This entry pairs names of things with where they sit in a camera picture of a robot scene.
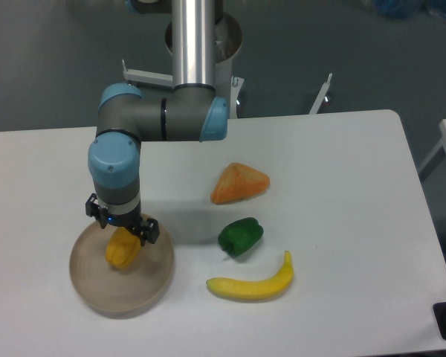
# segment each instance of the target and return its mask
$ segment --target yellow banana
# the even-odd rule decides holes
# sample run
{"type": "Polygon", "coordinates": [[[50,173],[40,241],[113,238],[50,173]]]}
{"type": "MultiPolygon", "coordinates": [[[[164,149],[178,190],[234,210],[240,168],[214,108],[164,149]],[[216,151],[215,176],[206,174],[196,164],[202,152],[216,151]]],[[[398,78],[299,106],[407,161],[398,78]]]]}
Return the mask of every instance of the yellow banana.
{"type": "Polygon", "coordinates": [[[116,268],[124,269],[132,263],[139,250],[140,240],[125,228],[119,227],[107,245],[106,260],[116,268]]]}
{"type": "Polygon", "coordinates": [[[270,298],[285,290],[291,283],[293,276],[291,253],[285,251],[284,263],[273,277],[260,281],[214,277],[207,280],[207,286],[211,292],[225,298],[260,300],[270,298]]]}

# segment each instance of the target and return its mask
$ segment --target blue joint cap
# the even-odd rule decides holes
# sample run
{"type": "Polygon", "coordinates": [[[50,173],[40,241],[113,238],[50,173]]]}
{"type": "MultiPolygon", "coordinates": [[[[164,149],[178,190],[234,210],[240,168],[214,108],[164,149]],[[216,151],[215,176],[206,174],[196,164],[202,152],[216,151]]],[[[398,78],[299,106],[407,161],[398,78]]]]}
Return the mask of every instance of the blue joint cap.
{"type": "Polygon", "coordinates": [[[109,99],[121,94],[134,94],[141,98],[143,97],[142,91],[136,86],[131,86],[126,83],[115,83],[104,89],[103,95],[101,96],[101,103],[97,111],[99,112],[104,103],[109,99]]]}
{"type": "Polygon", "coordinates": [[[200,141],[223,140],[227,133],[228,105],[224,98],[216,97],[201,129],[200,141]]]}
{"type": "Polygon", "coordinates": [[[122,188],[139,175],[140,155],[135,142],[121,132],[99,135],[88,151],[88,168],[95,182],[122,188]]]}
{"type": "Polygon", "coordinates": [[[128,9],[131,13],[139,13],[139,12],[135,9],[134,5],[132,5],[131,0],[126,0],[126,6],[127,6],[127,9],[128,9]]]}

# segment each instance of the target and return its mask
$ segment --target banana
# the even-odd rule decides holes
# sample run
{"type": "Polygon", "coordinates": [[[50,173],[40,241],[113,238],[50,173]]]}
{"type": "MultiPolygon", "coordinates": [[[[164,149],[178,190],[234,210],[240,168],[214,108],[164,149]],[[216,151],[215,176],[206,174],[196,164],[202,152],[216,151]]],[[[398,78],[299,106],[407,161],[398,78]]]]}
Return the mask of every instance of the banana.
{"type": "Polygon", "coordinates": [[[260,281],[244,281],[227,277],[214,277],[207,280],[208,289],[224,298],[261,300],[270,298],[285,290],[294,276],[292,258],[289,251],[284,253],[284,263],[273,276],[260,281]]]}

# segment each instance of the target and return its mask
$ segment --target metal bracket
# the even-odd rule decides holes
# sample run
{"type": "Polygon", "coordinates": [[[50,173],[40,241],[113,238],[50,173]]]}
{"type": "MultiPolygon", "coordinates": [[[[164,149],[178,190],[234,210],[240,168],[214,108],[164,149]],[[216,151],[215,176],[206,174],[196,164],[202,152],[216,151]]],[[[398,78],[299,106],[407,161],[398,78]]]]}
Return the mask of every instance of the metal bracket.
{"type": "Polygon", "coordinates": [[[315,99],[309,114],[318,114],[322,109],[323,104],[329,103],[331,101],[329,95],[331,79],[332,79],[332,73],[329,74],[329,78],[327,78],[327,81],[324,84],[322,84],[322,88],[320,89],[319,94],[317,95],[317,98],[315,99]]]}

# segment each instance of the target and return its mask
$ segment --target white table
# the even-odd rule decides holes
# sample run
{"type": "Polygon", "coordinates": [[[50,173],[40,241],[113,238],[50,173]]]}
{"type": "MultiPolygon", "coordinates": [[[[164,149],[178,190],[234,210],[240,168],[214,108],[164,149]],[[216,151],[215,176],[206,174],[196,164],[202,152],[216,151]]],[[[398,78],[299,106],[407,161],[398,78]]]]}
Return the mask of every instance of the white table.
{"type": "Polygon", "coordinates": [[[446,349],[432,305],[446,267],[394,112],[232,120],[215,143],[145,143],[143,211],[175,240],[158,305],[112,320],[74,291],[68,258],[92,223],[87,149],[94,128],[0,132],[0,356],[370,356],[446,349]],[[209,201],[241,161],[271,187],[209,201]],[[227,224],[255,216],[262,244],[219,249],[227,224]],[[219,299],[209,277],[272,275],[291,251],[296,277],[266,303],[219,299]]]}

